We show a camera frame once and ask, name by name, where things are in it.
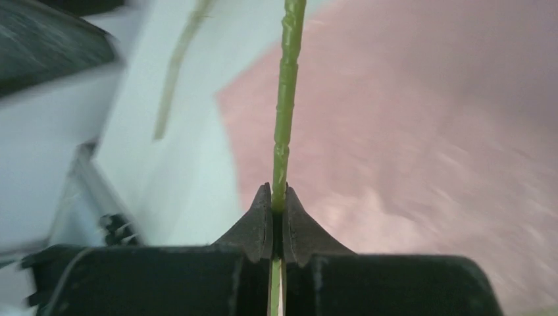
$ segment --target black device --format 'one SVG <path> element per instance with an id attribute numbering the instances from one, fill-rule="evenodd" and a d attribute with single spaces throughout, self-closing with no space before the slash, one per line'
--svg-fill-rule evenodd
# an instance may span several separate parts
<path id="1" fill-rule="evenodd" d="M 278 253 L 287 316 L 503 315 L 470 259 L 358 255 L 306 213 L 292 188 L 286 203 L 274 215 L 269 185 L 261 186 L 249 211 L 205 247 L 50 247 L 22 262 L 37 287 L 29 304 L 40 316 L 264 316 Z"/>
<path id="2" fill-rule="evenodd" d="M 117 60 L 109 35 L 36 0 L 0 0 L 0 97 Z"/>

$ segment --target plant stem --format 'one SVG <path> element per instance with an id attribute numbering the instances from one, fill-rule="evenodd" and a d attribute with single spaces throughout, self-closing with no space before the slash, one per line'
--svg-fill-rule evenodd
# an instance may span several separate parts
<path id="1" fill-rule="evenodd" d="M 291 141 L 298 72 L 297 59 L 300 54 L 305 9 L 306 0 L 285 0 L 286 13 L 282 21 L 283 38 L 281 43 L 283 57 L 280 63 L 277 95 L 275 147 L 273 151 L 273 194 L 271 195 L 271 209 L 276 213 L 282 213 L 285 209 L 289 143 Z"/>

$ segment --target blurry background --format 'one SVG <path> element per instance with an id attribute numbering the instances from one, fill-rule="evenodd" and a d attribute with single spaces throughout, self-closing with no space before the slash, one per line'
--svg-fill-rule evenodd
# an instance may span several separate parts
<path id="1" fill-rule="evenodd" d="M 195 5 L 87 17 L 122 78 L 2 100 L 0 250 L 48 237 L 111 106 L 93 164 L 150 244 L 212 242 L 271 180 L 281 1 L 215 3 L 152 142 Z M 558 303 L 556 1 L 309 1 L 299 65 L 288 181 L 324 228 L 358 252 L 471 257 L 508 315 Z"/>
<path id="2" fill-rule="evenodd" d="M 460 253 L 509 314 L 558 302 L 558 3 L 336 0 L 307 19 L 288 181 L 359 252 Z M 220 93 L 245 208 L 279 46 Z"/>

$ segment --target pink surface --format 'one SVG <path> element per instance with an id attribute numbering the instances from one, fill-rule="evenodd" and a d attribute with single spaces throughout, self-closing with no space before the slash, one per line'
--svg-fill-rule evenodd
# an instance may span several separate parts
<path id="1" fill-rule="evenodd" d="M 279 46 L 219 98 L 245 206 Z M 462 253 L 509 313 L 558 302 L 558 3 L 338 0 L 307 21 L 288 181 L 361 252 Z"/>

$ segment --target white wall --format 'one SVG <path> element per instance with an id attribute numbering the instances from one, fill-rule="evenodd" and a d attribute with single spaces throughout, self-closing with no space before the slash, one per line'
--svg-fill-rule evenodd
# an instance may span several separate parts
<path id="1" fill-rule="evenodd" d="M 143 6 L 92 16 L 125 57 Z M 46 239 L 75 147 L 98 135 L 123 65 L 40 85 L 0 101 L 0 252 Z"/>
<path id="2" fill-rule="evenodd" d="M 307 13 L 322 2 L 310 0 Z M 282 31 L 283 1 L 217 1 L 186 53 L 166 136 L 153 143 L 168 62 L 195 4 L 153 4 L 96 157 L 151 244 L 206 244 L 242 214 L 214 94 L 277 42 Z M 254 155 L 268 155 L 271 162 L 272 150 Z"/>

